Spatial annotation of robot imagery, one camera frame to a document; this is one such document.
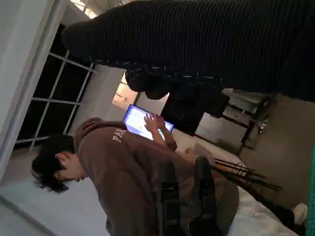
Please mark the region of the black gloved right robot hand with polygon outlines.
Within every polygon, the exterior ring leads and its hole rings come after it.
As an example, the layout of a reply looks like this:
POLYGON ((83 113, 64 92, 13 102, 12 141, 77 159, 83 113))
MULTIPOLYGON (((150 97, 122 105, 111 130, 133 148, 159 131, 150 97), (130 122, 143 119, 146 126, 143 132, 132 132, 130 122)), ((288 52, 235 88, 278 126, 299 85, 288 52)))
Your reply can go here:
POLYGON ((62 41, 150 99, 196 86, 315 99, 312 0, 138 0, 67 26, 62 41))

